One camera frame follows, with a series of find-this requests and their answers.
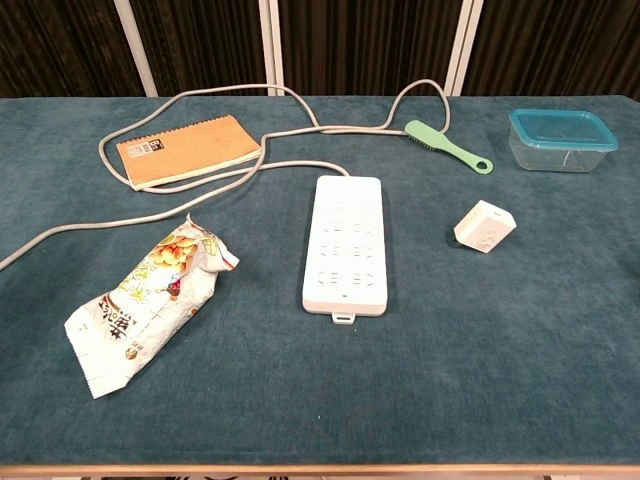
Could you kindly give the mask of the white printed snack bag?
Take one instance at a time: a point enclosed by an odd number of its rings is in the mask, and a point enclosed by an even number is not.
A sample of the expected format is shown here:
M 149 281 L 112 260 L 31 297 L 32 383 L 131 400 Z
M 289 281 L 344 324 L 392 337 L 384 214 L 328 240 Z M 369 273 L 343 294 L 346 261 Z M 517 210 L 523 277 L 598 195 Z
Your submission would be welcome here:
M 117 287 L 76 309 L 64 328 L 91 396 L 124 388 L 238 263 L 217 235 L 187 217 Z

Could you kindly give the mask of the green plastic brush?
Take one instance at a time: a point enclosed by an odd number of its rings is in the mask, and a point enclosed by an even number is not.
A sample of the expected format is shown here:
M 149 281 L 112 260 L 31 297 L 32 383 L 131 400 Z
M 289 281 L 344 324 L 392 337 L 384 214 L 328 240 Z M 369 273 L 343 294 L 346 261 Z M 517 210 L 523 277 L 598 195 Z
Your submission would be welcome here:
M 457 158 L 476 173 L 487 175 L 493 171 L 493 163 L 475 155 L 451 142 L 445 134 L 429 127 L 419 120 L 412 120 L 405 125 L 405 133 L 414 141 L 430 149 L 440 150 Z

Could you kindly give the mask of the white frame post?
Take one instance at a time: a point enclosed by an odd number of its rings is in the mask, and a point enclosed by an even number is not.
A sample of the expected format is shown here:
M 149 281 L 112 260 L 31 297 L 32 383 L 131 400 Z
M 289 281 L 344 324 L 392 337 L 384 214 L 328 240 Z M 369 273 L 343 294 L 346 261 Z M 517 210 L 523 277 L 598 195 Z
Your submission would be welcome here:
M 157 87 L 130 0 L 113 0 L 113 3 L 123 28 L 144 93 L 147 97 L 157 97 Z
M 462 0 L 445 80 L 447 96 L 462 93 L 483 7 L 484 0 Z
M 266 81 L 284 86 L 278 0 L 258 0 Z

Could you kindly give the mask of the white power strip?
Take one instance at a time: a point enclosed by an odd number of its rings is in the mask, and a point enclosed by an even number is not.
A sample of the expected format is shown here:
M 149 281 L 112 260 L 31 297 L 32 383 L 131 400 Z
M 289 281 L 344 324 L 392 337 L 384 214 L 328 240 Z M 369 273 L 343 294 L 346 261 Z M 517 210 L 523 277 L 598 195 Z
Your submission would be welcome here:
M 302 305 L 337 325 L 376 317 L 388 289 L 381 181 L 321 176 L 316 183 Z

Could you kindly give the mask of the dark slatted screen panel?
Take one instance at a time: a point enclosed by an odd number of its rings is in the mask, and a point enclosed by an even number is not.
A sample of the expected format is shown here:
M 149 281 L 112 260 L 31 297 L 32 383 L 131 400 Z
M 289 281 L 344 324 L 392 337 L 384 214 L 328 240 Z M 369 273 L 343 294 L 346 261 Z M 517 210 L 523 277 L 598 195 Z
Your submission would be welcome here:
M 258 0 L 130 0 L 157 92 L 264 83 Z
M 484 0 L 462 92 L 640 101 L 640 0 Z
M 113 0 L 0 0 L 0 97 L 143 94 Z
M 278 0 L 284 83 L 301 95 L 395 95 L 446 81 L 463 0 Z

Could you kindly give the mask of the teal table cloth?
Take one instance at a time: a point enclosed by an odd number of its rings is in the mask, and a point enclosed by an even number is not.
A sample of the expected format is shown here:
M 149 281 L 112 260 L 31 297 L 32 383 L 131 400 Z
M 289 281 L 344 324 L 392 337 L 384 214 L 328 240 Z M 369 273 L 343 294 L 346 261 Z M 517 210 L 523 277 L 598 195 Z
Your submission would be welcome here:
M 587 173 L 529 171 L 514 109 L 588 111 L 619 148 Z M 640 463 L 640 102 L 464 97 L 449 137 L 479 175 L 395 136 L 306 132 L 290 98 L 193 97 L 156 132 L 234 115 L 272 161 L 382 184 L 389 301 L 335 325 L 302 279 L 318 171 L 284 167 L 192 218 L 238 257 L 122 390 L 93 399 L 64 324 L 181 223 L 54 236 L 0 272 L 0 465 Z M 479 201 L 516 228 L 489 253 L 454 227 Z

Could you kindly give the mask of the clear container blue lid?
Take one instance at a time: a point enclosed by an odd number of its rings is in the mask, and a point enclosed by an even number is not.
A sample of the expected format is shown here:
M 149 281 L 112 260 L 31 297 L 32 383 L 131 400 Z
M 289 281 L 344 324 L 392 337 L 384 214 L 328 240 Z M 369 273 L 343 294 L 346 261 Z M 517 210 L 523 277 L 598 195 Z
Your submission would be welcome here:
M 525 170 L 587 173 L 619 148 L 612 131 L 588 111 L 521 108 L 509 119 L 509 145 Z

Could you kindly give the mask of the white power adapter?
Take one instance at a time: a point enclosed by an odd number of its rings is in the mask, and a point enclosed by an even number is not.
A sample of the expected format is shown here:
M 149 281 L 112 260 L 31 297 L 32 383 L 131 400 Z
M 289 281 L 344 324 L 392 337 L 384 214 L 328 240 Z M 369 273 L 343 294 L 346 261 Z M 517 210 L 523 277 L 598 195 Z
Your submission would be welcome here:
M 463 246 L 489 253 L 515 228 L 510 212 L 479 200 L 454 227 L 454 237 Z

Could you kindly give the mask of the brown spiral notebook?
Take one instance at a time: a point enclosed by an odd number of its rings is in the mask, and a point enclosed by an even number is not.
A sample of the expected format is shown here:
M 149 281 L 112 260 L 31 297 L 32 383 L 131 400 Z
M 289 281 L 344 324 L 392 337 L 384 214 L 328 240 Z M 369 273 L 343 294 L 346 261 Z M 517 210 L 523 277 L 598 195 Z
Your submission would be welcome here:
M 130 184 L 141 190 L 255 159 L 261 146 L 226 115 L 127 140 L 117 151 Z

